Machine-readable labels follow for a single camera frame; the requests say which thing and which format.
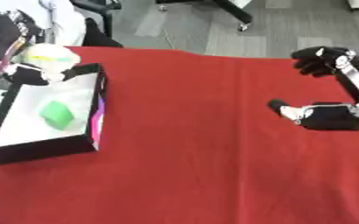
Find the robotic arm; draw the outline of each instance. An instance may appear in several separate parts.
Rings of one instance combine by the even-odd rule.
[[[359,130],[359,55],[344,48],[321,46],[295,52],[292,57],[298,60],[295,67],[302,74],[314,77],[336,75],[355,104],[316,102],[295,108],[283,101],[271,100],[270,108],[310,130]]]

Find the black chair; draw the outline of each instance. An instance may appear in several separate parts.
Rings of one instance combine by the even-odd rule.
[[[186,3],[186,2],[201,2],[204,0],[155,0],[156,4],[173,4],[173,3]],[[241,23],[238,26],[238,31],[244,32],[248,29],[249,25],[252,21],[252,16],[248,14],[243,9],[237,7],[235,4],[231,3],[229,0],[212,0],[219,7],[224,9],[229,14],[233,15],[233,17],[237,18]],[[167,11],[164,5],[160,6],[159,9],[161,11]]]
[[[70,0],[72,4],[86,11],[93,11],[102,16],[104,33],[111,38],[113,34],[113,15],[110,11],[121,10],[123,7],[118,0]]]

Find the black pants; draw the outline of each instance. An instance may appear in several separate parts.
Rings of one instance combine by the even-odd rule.
[[[123,47],[122,44],[101,32],[96,21],[90,17],[86,18],[86,37],[84,38],[83,45]]]

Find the red table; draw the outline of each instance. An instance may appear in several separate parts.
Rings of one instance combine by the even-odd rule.
[[[74,50],[109,76],[101,151],[0,166],[0,224],[359,223],[359,132],[265,106],[350,101],[332,77],[288,59]]]

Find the open box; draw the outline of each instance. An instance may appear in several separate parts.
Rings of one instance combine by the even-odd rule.
[[[75,78],[51,86],[10,86],[0,104],[0,165],[98,150],[106,75],[99,64],[73,70]],[[74,114],[63,130],[39,114],[52,101]]]

